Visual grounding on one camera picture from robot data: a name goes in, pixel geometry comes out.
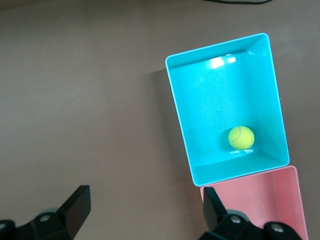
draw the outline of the black cable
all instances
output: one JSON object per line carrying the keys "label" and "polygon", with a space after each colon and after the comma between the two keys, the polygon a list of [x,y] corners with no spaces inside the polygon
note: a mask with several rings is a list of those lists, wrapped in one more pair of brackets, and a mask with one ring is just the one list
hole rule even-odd
{"label": "black cable", "polygon": [[249,5],[260,5],[266,4],[273,0],[265,0],[265,1],[226,1],[226,0],[204,0],[209,2],[221,3],[221,4],[249,4]]}

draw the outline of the gray floor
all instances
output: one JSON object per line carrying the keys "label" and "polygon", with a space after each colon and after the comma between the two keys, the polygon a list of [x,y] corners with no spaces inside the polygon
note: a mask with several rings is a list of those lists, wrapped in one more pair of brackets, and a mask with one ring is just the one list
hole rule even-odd
{"label": "gray floor", "polygon": [[35,2],[0,4],[1,219],[21,225],[90,184],[76,239],[198,239],[165,59],[265,32],[309,239],[320,238],[320,1]]}

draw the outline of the plastic container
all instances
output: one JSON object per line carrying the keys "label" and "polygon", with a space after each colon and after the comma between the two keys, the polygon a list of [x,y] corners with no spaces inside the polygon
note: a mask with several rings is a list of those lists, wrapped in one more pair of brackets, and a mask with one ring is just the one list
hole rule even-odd
{"label": "plastic container", "polygon": [[[196,186],[289,164],[268,35],[174,54],[165,63]],[[236,126],[254,132],[252,148],[230,146]]]}
{"label": "plastic container", "polygon": [[[297,169],[287,166],[210,184],[226,209],[246,214],[257,227],[266,222],[291,226],[308,240]],[[200,188],[203,199],[204,186]]]}

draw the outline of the blue plastic bin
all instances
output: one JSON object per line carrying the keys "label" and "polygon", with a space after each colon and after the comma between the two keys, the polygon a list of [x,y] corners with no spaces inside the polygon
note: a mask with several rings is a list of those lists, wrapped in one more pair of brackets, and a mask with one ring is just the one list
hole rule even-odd
{"label": "blue plastic bin", "polygon": [[[165,64],[196,186],[289,164],[267,34],[174,54]],[[236,126],[254,132],[250,149],[230,146]]]}

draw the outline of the screw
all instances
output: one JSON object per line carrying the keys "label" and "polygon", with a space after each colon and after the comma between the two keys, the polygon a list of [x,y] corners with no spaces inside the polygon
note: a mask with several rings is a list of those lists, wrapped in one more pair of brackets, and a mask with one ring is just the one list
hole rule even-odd
{"label": "screw", "polygon": [[45,222],[47,220],[49,220],[51,218],[50,215],[43,215],[41,218],[40,218],[40,222]]}
{"label": "screw", "polygon": [[284,229],[282,228],[282,226],[280,226],[280,225],[277,224],[277,223],[273,223],[273,224],[271,225],[271,228],[272,228],[275,232],[277,232],[277,233],[283,233],[283,232],[284,232]]}
{"label": "screw", "polygon": [[232,221],[233,223],[235,223],[235,224],[241,223],[240,218],[239,218],[238,216],[236,216],[236,215],[232,215],[230,219],[231,219],[231,221]]}

